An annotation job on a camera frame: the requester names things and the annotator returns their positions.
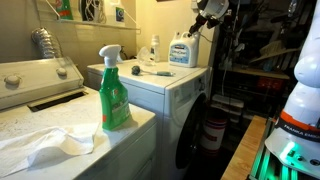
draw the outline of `laundry room floor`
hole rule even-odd
[[[233,156],[233,151],[220,148],[216,157],[207,157],[198,152],[184,180],[219,180]]]

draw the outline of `control panel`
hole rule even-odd
[[[0,110],[83,87],[68,57],[0,64]]]

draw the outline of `white cloth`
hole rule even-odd
[[[94,148],[94,135],[99,123],[49,127],[23,136],[0,141],[0,177],[30,167],[41,151],[55,158],[54,153],[45,153],[50,148],[59,148],[72,156],[88,154]]]

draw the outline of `blue label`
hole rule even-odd
[[[176,44],[170,47],[169,59],[172,62],[189,64],[190,50],[184,44]]]

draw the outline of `detergent jug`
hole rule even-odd
[[[198,63],[199,32],[189,37],[189,32],[181,36],[175,32],[169,47],[169,64],[182,67],[195,67]]]
[[[125,10],[121,0],[104,0],[103,6],[107,25],[125,27]]]

